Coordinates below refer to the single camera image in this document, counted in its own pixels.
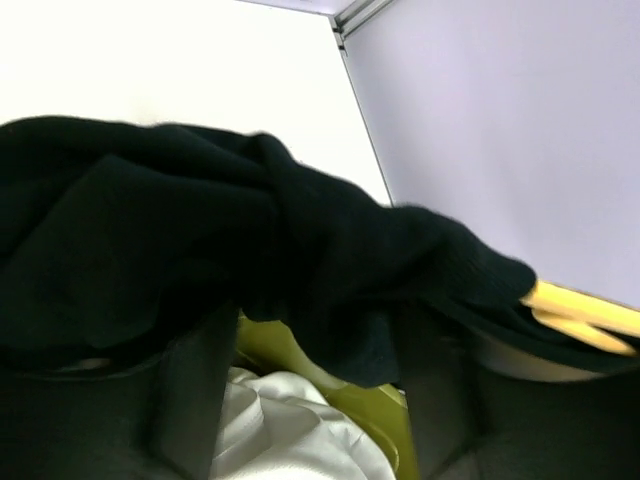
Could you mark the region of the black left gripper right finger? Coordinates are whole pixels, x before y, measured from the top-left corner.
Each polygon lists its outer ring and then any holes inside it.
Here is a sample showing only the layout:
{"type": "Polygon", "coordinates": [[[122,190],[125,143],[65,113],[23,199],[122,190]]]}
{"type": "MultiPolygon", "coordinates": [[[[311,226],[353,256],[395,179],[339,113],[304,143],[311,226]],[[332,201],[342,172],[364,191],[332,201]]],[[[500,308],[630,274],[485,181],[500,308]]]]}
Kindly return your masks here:
{"type": "Polygon", "coordinates": [[[421,479],[635,479],[639,375],[548,362],[427,309],[392,324],[421,479]]]}

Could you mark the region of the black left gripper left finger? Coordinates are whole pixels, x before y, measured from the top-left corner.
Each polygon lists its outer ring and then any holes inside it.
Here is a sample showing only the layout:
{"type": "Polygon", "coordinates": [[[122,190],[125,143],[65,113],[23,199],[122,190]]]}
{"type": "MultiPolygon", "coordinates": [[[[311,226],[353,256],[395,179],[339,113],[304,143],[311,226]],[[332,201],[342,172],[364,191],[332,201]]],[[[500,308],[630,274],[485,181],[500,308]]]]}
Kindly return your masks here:
{"type": "Polygon", "coordinates": [[[238,311],[127,370],[1,371],[4,479],[207,479],[238,311]]]}

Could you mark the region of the white t shirt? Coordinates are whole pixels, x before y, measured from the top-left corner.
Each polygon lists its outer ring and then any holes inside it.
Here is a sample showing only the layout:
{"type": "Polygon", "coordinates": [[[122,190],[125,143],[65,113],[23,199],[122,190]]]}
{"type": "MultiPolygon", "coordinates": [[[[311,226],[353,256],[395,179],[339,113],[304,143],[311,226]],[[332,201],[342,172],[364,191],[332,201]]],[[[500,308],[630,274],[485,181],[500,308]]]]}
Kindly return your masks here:
{"type": "Polygon", "coordinates": [[[304,377],[232,367],[212,479],[388,480],[381,448],[304,377]]]}

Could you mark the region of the yellow hanger of black shirt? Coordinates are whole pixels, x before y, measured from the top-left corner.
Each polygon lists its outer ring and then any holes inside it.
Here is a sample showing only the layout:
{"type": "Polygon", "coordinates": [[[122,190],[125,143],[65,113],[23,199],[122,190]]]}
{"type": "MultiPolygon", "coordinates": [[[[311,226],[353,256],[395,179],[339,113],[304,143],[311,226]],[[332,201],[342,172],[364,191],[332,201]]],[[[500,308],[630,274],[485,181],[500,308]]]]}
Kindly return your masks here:
{"type": "Polygon", "coordinates": [[[634,356],[638,349],[620,338],[639,338],[639,310],[538,280],[521,299],[535,320],[604,352],[634,356]]]}

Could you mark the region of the black t shirt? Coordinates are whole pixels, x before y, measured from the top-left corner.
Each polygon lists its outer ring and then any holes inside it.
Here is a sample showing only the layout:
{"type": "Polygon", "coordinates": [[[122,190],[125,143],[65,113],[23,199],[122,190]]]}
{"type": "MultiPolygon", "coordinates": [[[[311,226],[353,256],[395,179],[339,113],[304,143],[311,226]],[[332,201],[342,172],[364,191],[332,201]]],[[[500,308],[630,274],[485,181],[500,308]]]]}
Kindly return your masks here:
{"type": "Polygon", "coordinates": [[[317,365],[395,382],[399,310],[574,368],[637,360],[538,325],[534,271],[422,207],[384,207],[273,136],[37,117],[1,129],[1,359],[136,362],[231,303],[281,320],[317,365]]]}

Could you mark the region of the olive green plastic basket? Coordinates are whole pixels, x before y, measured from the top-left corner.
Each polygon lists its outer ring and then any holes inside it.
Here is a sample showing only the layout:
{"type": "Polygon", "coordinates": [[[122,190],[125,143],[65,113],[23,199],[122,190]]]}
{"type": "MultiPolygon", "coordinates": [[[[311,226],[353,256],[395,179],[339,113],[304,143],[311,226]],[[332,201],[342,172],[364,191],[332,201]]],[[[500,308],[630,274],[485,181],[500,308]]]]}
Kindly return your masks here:
{"type": "Polygon", "coordinates": [[[340,380],[305,355],[286,325],[254,322],[243,314],[238,322],[236,363],[260,374],[288,371],[306,378],[377,443],[398,479],[419,479],[407,403],[394,386],[362,388],[340,380]]]}

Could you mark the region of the aluminium frame post right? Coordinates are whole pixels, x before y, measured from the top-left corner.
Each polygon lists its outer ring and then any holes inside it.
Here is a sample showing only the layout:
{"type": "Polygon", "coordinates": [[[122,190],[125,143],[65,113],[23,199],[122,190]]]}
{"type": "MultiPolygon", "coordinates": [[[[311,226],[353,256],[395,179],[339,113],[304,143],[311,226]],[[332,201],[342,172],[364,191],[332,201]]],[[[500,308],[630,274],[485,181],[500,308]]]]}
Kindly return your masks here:
{"type": "Polygon", "coordinates": [[[348,41],[354,37],[359,29],[379,15],[390,4],[391,1],[349,1],[336,13],[332,13],[329,16],[332,32],[342,57],[349,85],[358,108],[359,117],[362,121],[364,132],[367,135],[368,157],[361,166],[356,167],[356,173],[359,174],[359,178],[358,180],[354,180],[354,183],[360,185],[371,197],[385,205],[390,205],[392,198],[376,152],[374,140],[371,136],[369,119],[363,103],[362,84],[357,78],[356,62],[362,58],[362,55],[356,54],[355,51],[348,46],[348,41]]]}

